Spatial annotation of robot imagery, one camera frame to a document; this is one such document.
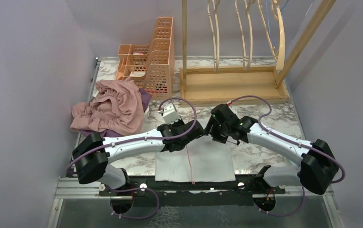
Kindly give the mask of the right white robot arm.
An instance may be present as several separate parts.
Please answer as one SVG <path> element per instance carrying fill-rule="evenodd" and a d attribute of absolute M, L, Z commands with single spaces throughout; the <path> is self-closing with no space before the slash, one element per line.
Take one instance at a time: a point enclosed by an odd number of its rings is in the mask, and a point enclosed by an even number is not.
<path fill-rule="evenodd" d="M 227 104 L 216 106 L 210 114 L 204 133 L 214 141 L 226 143 L 231 137 L 237 143 L 265 147 L 294 163 L 263 168 L 254 180 L 254 187 L 260 193 L 282 185 L 302 185 L 314 194 L 323 195 L 338 173 L 339 167 L 333 161 L 331 148 L 323 140 L 300 140 L 266 127 L 255 118 L 238 118 Z"/>

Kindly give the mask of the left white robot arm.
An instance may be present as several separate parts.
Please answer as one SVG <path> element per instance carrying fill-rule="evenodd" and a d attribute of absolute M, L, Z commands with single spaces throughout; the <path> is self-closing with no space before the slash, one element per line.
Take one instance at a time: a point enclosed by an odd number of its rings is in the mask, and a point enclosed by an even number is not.
<path fill-rule="evenodd" d="M 145 153 L 181 151 L 204 135 L 202 125 L 196 119 L 185 123 L 173 104 L 160 108 L 158 113 L 165 123 L 145 133 L 122 137 L 89 134 L 72 151 L 70 167 L 75 168 L 79 184 L 99 181 L 124 195 L 129 190 L 128 176 L 124 168 L 112 166 L 113 162 Z"/>

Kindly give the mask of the pink wire hanger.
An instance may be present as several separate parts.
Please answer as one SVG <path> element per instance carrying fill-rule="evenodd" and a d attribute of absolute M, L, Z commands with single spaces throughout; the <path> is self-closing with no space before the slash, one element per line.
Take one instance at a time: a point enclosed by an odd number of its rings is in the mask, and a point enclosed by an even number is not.
<path fill-rule="evenodd" d="M 191 158 L 190 158 L 190 152 L 189 152 L 188 146 L 186 146 L 186 153 L 187 153 L 187 159 L 188 159 L 188 164 L 189 164 L 189 168 L 190 168 L 190 180 L 191 180 L 191 184 L 192 185 L 195 185 L 195 181 L 193 179 L 193 170 L 192 170 L 192 164 L 191 164 Z"/>

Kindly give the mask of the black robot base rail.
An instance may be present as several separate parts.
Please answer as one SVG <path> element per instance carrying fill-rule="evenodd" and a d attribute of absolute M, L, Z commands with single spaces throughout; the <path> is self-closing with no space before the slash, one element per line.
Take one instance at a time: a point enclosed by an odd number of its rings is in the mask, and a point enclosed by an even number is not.
<path fill-rule="evenodd" d="M 252 206 L 286 191 L 270 187 L 257 174 L 236 174 L 234 181 L 226 182 L 170 182 L 155 181 L 154 176 L 129 176 L 126 185 L 112 190 L 104 185 L 102 197 L 110 197 L 115 206 L 135 207 L 189 207 L 189 206 Z"/>

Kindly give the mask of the white skirt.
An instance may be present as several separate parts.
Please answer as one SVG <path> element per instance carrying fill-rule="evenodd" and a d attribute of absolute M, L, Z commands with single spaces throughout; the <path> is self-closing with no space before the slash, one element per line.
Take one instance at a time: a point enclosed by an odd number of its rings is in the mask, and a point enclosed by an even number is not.
<path fill-rule="evenodd" d="M 229 145 L 213 141 L 209 136 L 203 136 L 187 146 L 195 183 L 235 180 Z M 155 181 L 191 183 L 186 147 L 181 151 L 157 153 L 155 162 Z"/>

